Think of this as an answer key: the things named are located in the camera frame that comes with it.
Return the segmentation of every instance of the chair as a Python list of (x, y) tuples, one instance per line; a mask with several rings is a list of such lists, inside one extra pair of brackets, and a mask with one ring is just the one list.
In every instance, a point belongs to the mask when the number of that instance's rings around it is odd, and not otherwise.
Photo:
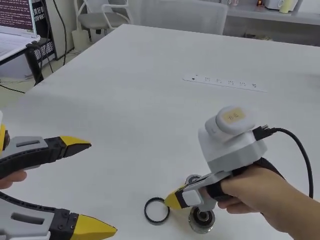
[[(101, 5), (99, 12), (94, 12), (90, 2), (83, 0), (77, 15), (78, 21), (85, 28), (93, 30), (114, 30), (122, 24), (132, 23), (128, 0), (105, 0), (105, 2), (107, 3)], [(88, 13), (82, 13), (85, 7)]]
[(141, 25), (222, 35), (228, 6), (201, 0), (143, 0)]

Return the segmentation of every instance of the power strip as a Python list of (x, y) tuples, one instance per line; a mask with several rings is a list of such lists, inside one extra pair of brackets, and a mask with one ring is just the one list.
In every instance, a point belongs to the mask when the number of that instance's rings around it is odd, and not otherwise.
[(244, 89), (244, 90), (263, 92), (263, 93), (268, 92), (267, 90), (261, 88), (260, 85), (258, 85), (257, 83), (235, 80), (235, 79), (226, 80), (226, 79), (221, 79), (216, 77), (200, 76), (200, 75), (194, 74), (194, 75), (185, 76), (183, 80), (188, 82), (216, 85), (216, 86), (228, 87), (228, 88), (234, 88), (234, 89)]

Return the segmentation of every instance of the white table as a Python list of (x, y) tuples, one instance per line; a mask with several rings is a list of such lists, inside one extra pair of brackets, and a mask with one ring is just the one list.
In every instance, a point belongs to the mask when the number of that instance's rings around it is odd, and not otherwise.
[[(93, 147), (29, 172), (7, 193), (63, 207), (118, 228), (115, 240), (284, 240), (260, 214), (216, 209), (214, 230), (194, 233), (189, 211), (150, 225), (143, 208), (190, 174), (209, 168), (198, 128), (222, 107), (241, 104), (259, 125), (283, 127), (303, 142), (320, 200), (320, 48), (123, 25), (3, 111), (11, 136), (71, 135)], [(263, 84), (268, 93), (183, 81), (186, 74)], [(304, 159), (281, 133), (266, 154), (286, 179), (308, 193)]]

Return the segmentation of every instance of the electrical cord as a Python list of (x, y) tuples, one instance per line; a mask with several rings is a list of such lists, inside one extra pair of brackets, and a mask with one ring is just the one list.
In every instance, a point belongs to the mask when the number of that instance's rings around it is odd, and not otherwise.
[(50, 59), (49, 59), (49, 56), (48, 56), (48, 52), (47, 52), (47, 48), (48, 48), (48, 42), (49, 42), (49, 35), (50, 35), (50, 24), (49, 24), (49, 14), (48, 14), (48, 11), (47, 11), (47, 7), (45, 6), (45, 3), (43, 0), (40, 0), (42, 6), (43, 6), (43, 10), (44, 10), (44, 15), (45, 15), (45, 21), (46, 21), (46, 26), (47, 26), (47, 33), (46, 33), (46, 40), (45, 40), (45, 55), (46, 55), (46, 58), (48, 60), (48, 63), (49, 63), (49, 66), (50, 66), (50, 69), (51, 69), (51, 72), (54, 73), (54, 70), (52, 68), (52, 65), (51, 65), (51, 62), (50, 62)]
[(56, 0), (52, 0), (53, 1), (53, 4), (54, 4), (54, 7), (55, 7), (55, 10), (56, 12), (58, 13), (59, 15), (59, 18), (62, 22), (62, 25), (63, 25), (63, 30), (64, 30), (64, 58), (63, 58), (63, 66), (66, 65), (66, 59), (67, 59), (67, 46), (68, 46), (68, 40), (67, 40), (67, 29), (66, 29), (66, 25), (65, 25), (65, 22), (60, 14), (60, 11), (58, 9), (58, 6), (57, 6), (57, 3), (56, 3)]
[(20, 90), (17, 90), (17, 89), (13, 89), (13, 88), (10, 88), (10, 87), (6, 87), (6, 86), (3, 86), (2, 84), (0, 84), (0, 87), (1, 87), (1, 88), (4, 88), (4, 89), (7, 89), (7, 90), (10, 90), (10, 91), (17, 92), (17, 93), (25, 94), (24, 91), (20, 91)]
[(303, 144), (299, 140), (299, 138), (287, 129), (269, 128), (267, 125), (260, 126), (256, 129), (254, 129), (252, 132), (253, 132), (253, 135), (257, 141), (259, 141), (261, 139), (265, 139), (265, 138), (273, 135), (274, 133), (278, 133), (278, 132), (287, 134), (295, 141), (295, 143), (298, 145), (298, 147), (302, 153), (302, 156), (303, 156), (305, 164), (306, 164), (306, 170), (307, 170), (308, 181), (309, 181), (309, 197), (313, 199), (314, 198), (314, 178), (313, 178), (311, 163), (310, 163), (308, 154), (307, 154)]

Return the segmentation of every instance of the black strap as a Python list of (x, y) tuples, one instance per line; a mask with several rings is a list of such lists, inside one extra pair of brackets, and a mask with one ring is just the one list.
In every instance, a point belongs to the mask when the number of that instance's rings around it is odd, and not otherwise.
[[(279, 176), (281, 176), (284, 179), (284, 177), (276, 169), (276, 167), (273, 166), (271, 162), (269, 162), (268, 160), (266, 160), (263, 157), (261, 159), (259, 159), (258, 161), (256, 161), (253, 165), (259, 166), (261, 168), (269, 169), (270, 171), (278, 174)], [(241, 167), (239, 169), (232, 171), (233, 177), (243, 174), (249, 167), (251, 167), (251, 165)], [(232, 198), (232, 196), (225, 194), (224, 191), (222, 190), (221, 181), (219, 181), (215, 184), (211, 184), (211, 185), (206, 186), (206, 191), (208, 192), (208, 194), (210, 195), (211, 198), (217, 200), (218, 202), (225, 201), (225, 200)]]

